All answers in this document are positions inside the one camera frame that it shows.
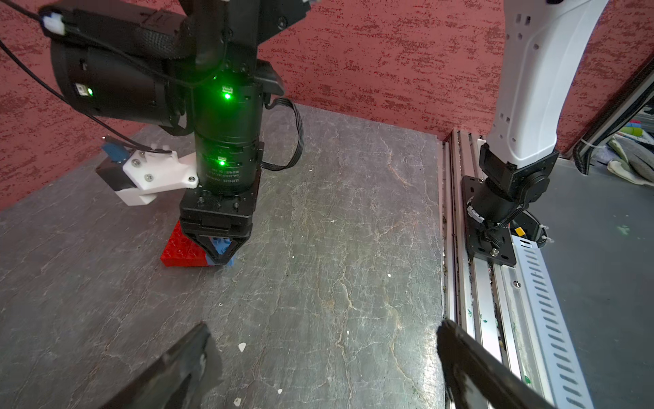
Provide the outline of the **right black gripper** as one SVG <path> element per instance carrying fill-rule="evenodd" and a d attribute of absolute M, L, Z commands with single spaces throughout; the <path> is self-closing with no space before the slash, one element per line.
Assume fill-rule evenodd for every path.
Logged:
<path fill-rule="evenodd" d="M 255 192 L 234 196 L 188 189 L 180 203 L 182 232 L 192 250 L 182 266 L 231 266 L 236 253 L 250 239 L 255 212 Z"/>

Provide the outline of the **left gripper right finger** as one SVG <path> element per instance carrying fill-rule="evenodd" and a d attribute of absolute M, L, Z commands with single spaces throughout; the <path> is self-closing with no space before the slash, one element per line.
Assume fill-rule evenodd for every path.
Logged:
<path fill-rule="evenodd" d="M 456 408 L 552 407 L 452 320 L 437 330 L 437 351 Z"/>

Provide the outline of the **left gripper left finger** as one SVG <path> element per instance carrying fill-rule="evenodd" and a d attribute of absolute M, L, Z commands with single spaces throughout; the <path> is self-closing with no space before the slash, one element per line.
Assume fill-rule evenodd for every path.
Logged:
<path fill-rule="evenodd" d="M 221 383 L 222 360 L 204 322 L 197 324 L 104 408 L 199 408 Z"/>

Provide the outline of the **blue lego brick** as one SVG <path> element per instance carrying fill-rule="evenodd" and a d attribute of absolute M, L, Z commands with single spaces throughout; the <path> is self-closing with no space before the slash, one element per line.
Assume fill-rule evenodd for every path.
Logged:
<path fill-rule="evenodd" d="M 229 238 L 209 238 L 209 241 L 213 246 L 213 251 L 220 257 L 226 255 L 232 243 Z M 205 259 L 208 266 L 216 266 L 216 263 L 209 252 L 205 252 Z M 232 267 L 234 263 L 235 257 L 231 257 L 226 264 L 221 264 L 221 267 Z"/>

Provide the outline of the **red lego brick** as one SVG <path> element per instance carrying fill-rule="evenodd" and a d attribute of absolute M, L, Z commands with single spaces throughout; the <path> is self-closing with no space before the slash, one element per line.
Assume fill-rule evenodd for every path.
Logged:
<path fill-rule="evenodd" d="M 200 268 L 208 267 L 205 251 L 182 232 L 180 223 L 175 225 L 163 249 L 160 261 L 165 267 Z"/>

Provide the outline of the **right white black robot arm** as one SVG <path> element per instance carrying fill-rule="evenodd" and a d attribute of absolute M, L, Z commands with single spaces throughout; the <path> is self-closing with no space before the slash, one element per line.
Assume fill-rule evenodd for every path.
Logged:
<path fill-rule="evenodd" d="M 464 193 L 469 253 L 516 264 L 510 228 L 546 191 L 556 129 L 602 1 L 507 1 L 506 44 L 485 179 Z M 184 1 L 182 13 L 124 1 L 57 1 L 30 13 L 50 40 L 54 95 L 89 119 L 154 124 L 194 136 L 185 157 L 118 131 L 98 175 L 128 206 L 183 190 L 179 223 L 208 263 L 225 266 L 250 238 L 267 163 L 262 113 L 292 107 L 267 40 L 303 20 L 308 1 Z"/>

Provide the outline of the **aluminium front rail frame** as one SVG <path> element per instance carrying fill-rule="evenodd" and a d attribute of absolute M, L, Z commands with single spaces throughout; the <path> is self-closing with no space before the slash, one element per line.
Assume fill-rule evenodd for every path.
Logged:
<path fill-rule="evenodd" d="M 468 253 L 466 178 L 480 183 L 480 136 L 454 130 L 439 146 L 440 230 L 446 317 L 496 361 L 557 408 L 593 402 L 536 242 L 512 237 L 514 267 Z"/>

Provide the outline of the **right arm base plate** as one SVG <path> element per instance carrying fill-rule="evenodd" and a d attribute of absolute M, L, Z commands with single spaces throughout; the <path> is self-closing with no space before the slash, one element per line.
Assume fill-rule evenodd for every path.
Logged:
<path fill-rule="evenodd" d="M 499 265 L 514 267 L 517 263 L 508 226 L 490 228 L 485 219 L 472 207 L 482 180 L 464 176 L 461 180 L 465 241 L 468 254 Z"/>

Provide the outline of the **right black connector mount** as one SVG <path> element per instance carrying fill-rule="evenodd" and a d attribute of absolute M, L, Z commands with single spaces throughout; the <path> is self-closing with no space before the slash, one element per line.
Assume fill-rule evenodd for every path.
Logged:
<path fill-rule="evenodd" d="M 549 242 L 548 227 L 544 226 L 529 211 L 522 211 L 509 224 L 512 235 L 536 242 L 539 248 Z"/>

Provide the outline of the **clutter beyond the frame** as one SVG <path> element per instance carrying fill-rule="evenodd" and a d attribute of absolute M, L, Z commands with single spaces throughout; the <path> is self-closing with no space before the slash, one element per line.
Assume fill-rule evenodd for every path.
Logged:
<path fill-rule="evenodd" d="M 584 175 L 591 165 L 604 165 L 627 182 L 653 185 L 652 57 L 602 108 L 571 155 Z"/>

